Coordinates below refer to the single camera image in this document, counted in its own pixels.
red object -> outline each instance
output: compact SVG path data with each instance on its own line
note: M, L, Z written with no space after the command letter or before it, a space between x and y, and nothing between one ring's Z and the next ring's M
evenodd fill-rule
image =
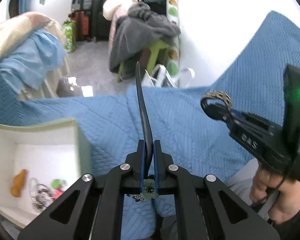
M61 189L55 189L54 190L54 200L56 200L58 197L60 197L62 194L64 193L64 191L62 191Z
M74 12L71 20L76 22L77 41L84 41L85 36L89 35L89 17L85 15L85 12Z

person's arm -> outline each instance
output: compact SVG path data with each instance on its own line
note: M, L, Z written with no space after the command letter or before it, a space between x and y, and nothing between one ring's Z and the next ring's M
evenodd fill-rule
M266 196L267 187L275 188L282 176L259 168L253 178L250 199L253 202ZM300 182L287 179L279 187L278 201L269 210L268 215L273 220L273 226L278 231L281 240L300 239Z

silver screw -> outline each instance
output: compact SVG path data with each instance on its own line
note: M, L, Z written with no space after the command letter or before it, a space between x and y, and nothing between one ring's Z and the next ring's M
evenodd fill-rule
M215 182L216 179L217 179L216 176L214 176L212 174L207 175L207 181Z
M126 171L126 170L130 169L130 164L127 164L127 163L121 164L120 169L123 171Z
M88 182L88 181L92 180L92 175L91 174L84 174L82 176L82 180L85 181L85 182Z
M178 167L178 165L171 164L171 165L169 165L168 169L170 171L177 171L179 169L179 167Z

human hand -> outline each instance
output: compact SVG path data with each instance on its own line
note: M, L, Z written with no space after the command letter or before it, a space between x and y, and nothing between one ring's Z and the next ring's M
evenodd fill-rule
M252 202L265 198L267 187L276 188L281 180L281 175L263 169L259 162L249 195ZM276 225L290 220L300 211L300 182L286 179L278 189L280 191L279 198L268 212L269 218Z

blue blanket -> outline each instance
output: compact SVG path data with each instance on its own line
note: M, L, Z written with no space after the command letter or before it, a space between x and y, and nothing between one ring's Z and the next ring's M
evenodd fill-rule
M171 154L176 164L192 174L213 173L226 180L252 156L229 137L223 122L211 120L202 112L202 95L211 90L225 91L233 99L234 109L282 124L282 77L287 63L300 67L300 29L286 17L271 12L244 51L213 85L193 89L144 88L154 139L161 141L163 152ZM0 100L0 123L30 125L76 118L91 142L95 175L123 163L142 138L134 87L126 97L18 102L0 81ZM151 236L155 228L154 208L162 216L172 215L173 198L160 196L153 206L152 202L135 203L125 197L122 240Z
M49 70L63 66L65 55L58 38L39 29L0 60L0 72L16 94L21 93L25 84L38 90Z

